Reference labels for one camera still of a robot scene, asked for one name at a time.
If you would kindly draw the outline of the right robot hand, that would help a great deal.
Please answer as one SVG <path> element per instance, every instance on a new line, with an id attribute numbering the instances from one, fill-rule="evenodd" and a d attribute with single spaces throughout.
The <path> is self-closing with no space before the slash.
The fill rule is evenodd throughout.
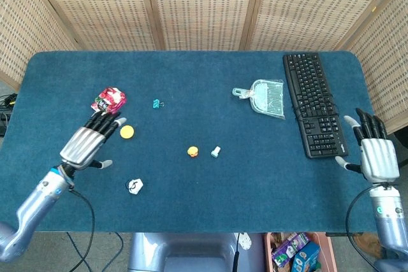
<path id="1" fill-rule="evenodd" d="M 359 120 L 349 115 L 344 120 L 351 126 L 357 140 L 361 163 L 347 162 L 336 156 L 337 164 L 355 173 L 363 175 L 370 183 L 392 183 L 400 177 L 395 146 L 388 139 L 384 122 L 375 115 L 356 109 Z"/>

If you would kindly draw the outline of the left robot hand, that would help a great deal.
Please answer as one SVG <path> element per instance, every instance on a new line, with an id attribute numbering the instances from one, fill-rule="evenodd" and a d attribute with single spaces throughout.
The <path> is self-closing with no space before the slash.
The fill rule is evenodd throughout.
<path id="1" fill-rule="evenodd" d="M 97 161 L 94 156 L 109 137 L 124 123 L 120 112 L 97 111 L 79 127 L 60 151 L 62 162 L 75 170 L 91 167 L 104 169 L 113 164 L 112 160 Z"/>

